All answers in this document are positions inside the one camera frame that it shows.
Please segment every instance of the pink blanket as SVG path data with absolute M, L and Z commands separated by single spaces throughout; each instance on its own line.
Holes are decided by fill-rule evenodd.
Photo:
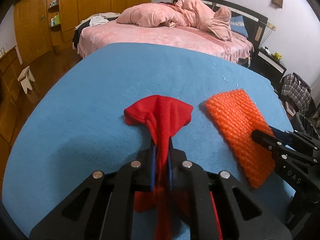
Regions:
M 236 63 L 239 58 L 249 57 L 253 45 L 245 37 L 237 33 L 232 34 L 233 41 L 221 41 L 212 33 L 192 27 L 142 28 L 111 21 L 84 28 L 77 49 L 84 58 L 111 43 L 151 43 L 199 51 Z
M 223 41 L 232 41 L 231 12 L 221 7 L 216 13 L 200 0 L 179 0 L 175 6 L 145 3 L 127 8 L 117 19 L 118 23 L 140 27 L 188 26 L 212 32 Z

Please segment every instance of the orange textured cloth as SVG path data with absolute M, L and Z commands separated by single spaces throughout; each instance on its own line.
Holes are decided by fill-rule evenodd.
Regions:
M 261 186 L 275 162 L 270 151 L 251 139 L 255 129 L 273 136 L 258 108 L 242 89 L 214 95 L 205 106 L 234 150 L 251 186 Z

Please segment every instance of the power outlet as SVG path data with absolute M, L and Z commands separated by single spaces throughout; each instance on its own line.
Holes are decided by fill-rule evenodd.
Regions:
M 270 23 L 270 22 L 267 22 L 267 27 L 270 28 L 273 31 L 276 31 L 276 29 L 277 29 L 277 27 L 275 25 L 273 25 L 272 23 Z

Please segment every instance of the nightstand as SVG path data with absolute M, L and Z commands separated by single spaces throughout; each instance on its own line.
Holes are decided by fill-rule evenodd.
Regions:
M 277 87 L 287 70 L 281 61 L 269 55 L 263 49 L 259 49 L 253 57 L 249 69 L 270 80 L 274 88 Z

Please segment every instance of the blue table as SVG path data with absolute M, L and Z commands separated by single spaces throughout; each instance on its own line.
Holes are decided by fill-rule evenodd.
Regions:
M 148 147 L 150 134 L 144 126 L 126 125 L 123 110 L 153 94 L 194 106 L 191 123 L 173 137 L 176 148 L 205 170 L 228 170 L 248 185 L 202 107 L 210 96 L 238 88 L 244 88 L 269 125 L 292 130 L 270 82 L 242 66 L 153 44 L 117 43 L 99 49 L 51 88 L 23 126 L 4 175 L 4 206 L 28 236 L 93 171 L 114 172 L 134 160 Z M 286 182 L 273 173 L 254 194 L 284 221 L 294 194 Z M 184 223 L 177 218 L 172 223 L 176 239 L 189 238 Z M 132 239 L 153 239 L 155 224 L 155 210 L 134 213 Z

